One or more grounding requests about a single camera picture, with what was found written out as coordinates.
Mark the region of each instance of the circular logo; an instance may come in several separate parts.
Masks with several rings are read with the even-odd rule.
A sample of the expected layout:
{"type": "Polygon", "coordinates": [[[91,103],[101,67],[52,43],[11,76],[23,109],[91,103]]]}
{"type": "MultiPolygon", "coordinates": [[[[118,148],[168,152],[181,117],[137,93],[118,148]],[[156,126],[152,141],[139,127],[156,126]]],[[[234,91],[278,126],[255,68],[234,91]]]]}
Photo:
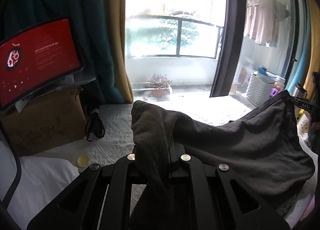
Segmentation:
{"type": "Polygon", "coordinates": [[[21,57],[22,57],[21,48],[18,48],[18,47],[12,48],[7,54],[7,57],[5,58],[4,66],[8,70],[14,69],[21,62],[21,57]]]}

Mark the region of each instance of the bed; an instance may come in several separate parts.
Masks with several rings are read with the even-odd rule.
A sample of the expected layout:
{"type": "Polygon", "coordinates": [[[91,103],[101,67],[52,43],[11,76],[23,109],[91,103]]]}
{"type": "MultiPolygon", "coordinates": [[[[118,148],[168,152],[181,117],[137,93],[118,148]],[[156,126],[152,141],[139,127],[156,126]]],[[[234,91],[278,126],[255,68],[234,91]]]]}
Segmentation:
{"type": "MultiPolygon", "coordinates": [[[[214,126],[223,125],[230,120],[237,120],[255,108],[243,95],[201,100],[179,99],[157,102],[156,104],[167,110],[183,112],[195,120],[214,126]]],[[[104,138],[95,139],[91,143],[82,139],[38,153],[35,156],[66,159],[75,166],[78,166],[78,157],[85,154],[90,158],[89,164],[99,163],[105,166],[115,163],[122,156],[131,153],[134,147],[131,130],[131,108],[132,104],[101,106],[100,118],[106,129],[104,138]]],[[[301,137],[300,144],[317,165],[317,155],[310,151],[301,137]]],[[[303,186],[295,205],[285,217],[291,228],[299,221],[312,200],[316,189],[316,175],[317,168],[313,177],[303,186]]],[[[132,186],[130,212],[132,212],[144,187],[144,185],[132,186]]]]}

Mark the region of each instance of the silver screw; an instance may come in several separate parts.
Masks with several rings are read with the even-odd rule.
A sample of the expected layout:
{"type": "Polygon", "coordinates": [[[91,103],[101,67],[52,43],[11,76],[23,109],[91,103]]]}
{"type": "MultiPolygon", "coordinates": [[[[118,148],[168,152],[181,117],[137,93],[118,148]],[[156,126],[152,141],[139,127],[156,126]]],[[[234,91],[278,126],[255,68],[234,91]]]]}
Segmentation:
{"type": "Polygon", "coordinates": [[[99,169],[99,167],[100,167],[99,164],[94,163],[94,164],[91,164],[91,165],[89,166],[89,169],[90,169],[91,171],[95,171],[95,170],[99,169]]]}
{"type": "Polygon", "coordinates": [[[227,171],[229,169],[229,166],[224,163],[221,163],[219,164],[218,168],[222,171],[227,171]]]}
{"type": "Polygon", "coordinates": [[[191,156],[188,154],[183,154],[180,157],[182,159],[182,161],[190,161],[191,160],[191,156]]]}
{"type": "Polygon", "coordinates": [[[134,161],[136,159],[136,155],[134,153],[130,153],[128,156],[127,156],[128,160],[130,161],[134,161]]]}

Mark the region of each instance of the yellow round object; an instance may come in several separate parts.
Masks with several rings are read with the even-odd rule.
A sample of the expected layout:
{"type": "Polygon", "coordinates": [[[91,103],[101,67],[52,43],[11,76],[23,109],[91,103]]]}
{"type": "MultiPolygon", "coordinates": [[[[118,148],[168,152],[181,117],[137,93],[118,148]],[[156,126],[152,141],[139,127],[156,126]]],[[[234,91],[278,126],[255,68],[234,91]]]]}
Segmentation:
{"type": "Polygon", "coordinates": [[[78,158],[78,164],[81,168],[85,168],[89,164],[89,156],[88,155],[82,155],[78,158]]]}

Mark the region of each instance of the potted plant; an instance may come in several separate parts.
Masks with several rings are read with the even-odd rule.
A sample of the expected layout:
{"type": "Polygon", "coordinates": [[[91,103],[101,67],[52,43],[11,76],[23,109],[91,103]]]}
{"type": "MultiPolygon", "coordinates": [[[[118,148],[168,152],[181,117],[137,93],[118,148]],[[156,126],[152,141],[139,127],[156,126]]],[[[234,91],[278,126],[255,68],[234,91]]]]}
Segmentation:
{"type": "Polygon", "coordinates": [[[154,74],[148,82],[148,86],[155,89],[152,91],[155,97],[161,97],[164,94],[163,90],[170,87],[171,83],[172,81],[167,78],[167,75],[154,74]]]}

